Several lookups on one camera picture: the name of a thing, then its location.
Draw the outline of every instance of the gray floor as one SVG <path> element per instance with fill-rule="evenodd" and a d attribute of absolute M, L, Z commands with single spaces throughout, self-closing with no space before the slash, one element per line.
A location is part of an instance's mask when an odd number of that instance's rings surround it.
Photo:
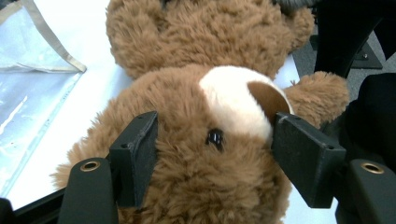
<path fill-rule="evenodd" d="M 354 100 L 358 96 L 359 87 L 363 82 L 364 78 L 371 74 L 380 74 L 386 72 L 396 73 L 396 54 L 385 61 L 385 56 L 382 52 L 381 46 L 376 39 L 374 33 L 372 33 L 367 41 L 372 50 L 374 51 L 378 60 L 382 63 L 383 69 L 351 69 L 347 78 L 347 83 L 350 91 L 350 99 Z M 303 48 L 293 53 L 293 58 L 297 66 L 299 76 L 309 75 L 314 72 L 316 52 L 312 49 L 311 44 L 308 42 Z"/>

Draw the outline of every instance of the white surface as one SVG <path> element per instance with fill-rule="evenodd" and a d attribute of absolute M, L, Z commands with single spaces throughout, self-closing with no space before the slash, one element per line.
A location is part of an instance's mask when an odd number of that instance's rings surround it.
<path fill-rule="evenodd" d="M 8 194 L 14 209 L 54 191 L 49 174 L 66 160 L 65 153 L 86 135 L 96 113 L 131 80 L 114 64 L 106 36 L 108 0 L 36 0 L 49 27 L 75 58 L 87 65 L 76 87 L 68 95 L 57 117 L 49 126 L 20 178 Z M 298 80 L 293 59 L 288 58 L 276 83 L 285 87 Z M 335 223 L 333 210 L 308 208 L 295 190 L 290 196 L 286 224 Z"/>

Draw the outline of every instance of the brown teddy bear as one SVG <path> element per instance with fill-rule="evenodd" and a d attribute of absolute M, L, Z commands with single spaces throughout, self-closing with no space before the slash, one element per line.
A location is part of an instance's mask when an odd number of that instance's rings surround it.
<path fill-rule="evenodd" d="M 272 157 L 277 111 L 318 127 L 348 103 L 346 82 L 315 73 L 281 90 L 273 79 L 311 35 L 306 8 L 271 0 L 111 0 L 107 34 L 135 82 L 98 114 L 55 174 L 105 157 L 136 116 L 158 112 L 158 160 L 140 209 L 121 223 L 279 223 L 290 182 Z M 216 131 L 218 141 L 208 141 Z"/>

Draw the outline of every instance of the teddy bear eye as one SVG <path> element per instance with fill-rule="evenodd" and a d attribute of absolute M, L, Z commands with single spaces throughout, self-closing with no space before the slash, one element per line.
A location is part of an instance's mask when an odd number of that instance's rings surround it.
<path fill-rule="evenodd" d="M 212 143 L 218 151 L 222 151 L 223 131 L 220 129 L 212 129 L 207 133 L 206 144 Z"/>

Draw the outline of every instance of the plastic bag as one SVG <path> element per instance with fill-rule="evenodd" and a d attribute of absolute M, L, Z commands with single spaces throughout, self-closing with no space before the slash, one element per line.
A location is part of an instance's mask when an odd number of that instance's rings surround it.
<path fill-rule="evenodd" d="M 34 1 L 21 0 L 0 11 L 0 72 L 85 72 L 62 46 Z"/>

